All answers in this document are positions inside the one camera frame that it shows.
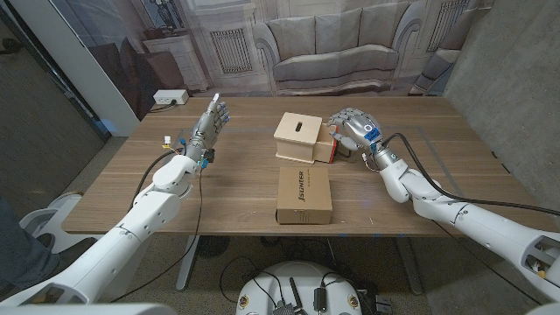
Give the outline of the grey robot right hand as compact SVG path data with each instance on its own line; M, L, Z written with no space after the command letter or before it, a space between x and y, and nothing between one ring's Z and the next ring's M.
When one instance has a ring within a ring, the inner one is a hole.
M350 151L363 149L374 154L382 142L382 131L379 123L368 113L357 108L344 108L327 121L328 126L338 126L346 132L342 135L332 132L332 137Z

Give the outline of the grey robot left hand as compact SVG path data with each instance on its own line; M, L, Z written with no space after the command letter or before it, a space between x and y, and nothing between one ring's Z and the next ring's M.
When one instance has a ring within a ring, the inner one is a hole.
M184 155L201 160L214 147L222 128L230 120L229 114L226 103L220 101L220 94L216 93L207 110L194 124Z

